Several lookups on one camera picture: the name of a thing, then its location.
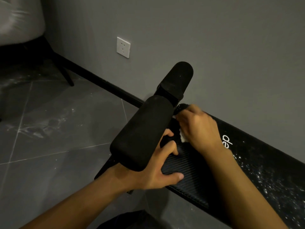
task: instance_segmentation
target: person's right hand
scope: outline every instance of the person's right hand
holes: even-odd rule
[[[224,149],[216,121],[197,105],[191,104],[176,119],[191,145],[202,155]]]

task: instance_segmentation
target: person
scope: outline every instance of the person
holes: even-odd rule
[[[287,229],[281,218],[243,173],[232,152],[223,146],[217,123],[208,114],[198,106],[190,105],[181,111],[176,119],[186,138],[202,154],[211,169],[233,228]],[[173,136],[173,133],[166,129],[164,135]],[[129,170],[121,164],[109,168],[97,180],[22,228],[86,228],[122,193],[134,189],[147,190],[177,184],[184,177],[182,173],[164,175],[161,172],[165,159],[171,153],[178,154],[174,141],[170,141],[162,148],[158,144],[147,167],[141,172]],[[123,218],[127,221],[130,219],[128,215],[121,219]],[[142,225],[145,220],[149,218],[142,217]]]

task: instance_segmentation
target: black baseboard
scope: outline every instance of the black baseboard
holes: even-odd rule
[[[98,77],[97,75],[82,68],[81,66],[66,59],[65,57],[63,57],[57,53],[56,53],[56,57],[57,57],[57,60],[60,62],[60,64],[64,68],[66,68],[66,69],[78,74],[79,76],[83,77],[84,79],[89,80],[90,82],[100,86],[101,88],[103,88],[103,89],[107,90],[108,92],[116,95],[117,97],[125,100],[126,102],[134,105],[135,107],[139,108],[144,103],[144,101],[139,99],[138,97],[124,91],[123,89],[119,88],[116,85],[113,85],[112,83],[109,83],[108,81],[102,79],[101,77]]]

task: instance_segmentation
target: tiled floor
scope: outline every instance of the tiled floor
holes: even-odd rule
[[[70,87],[50,61],[0,71],[0,222],[19,228],[93,181],[137,108],[75,74]],[[139,209],[168,228],[227,228],[167,189],[123,194],[89,228]]]

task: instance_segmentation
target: white wall socket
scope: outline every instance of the white wall socket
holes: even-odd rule
[[[116,39],[116,52],[119,54],[125,56],[129,59],[129,53],[130,53],[130,43],[117,37]]]

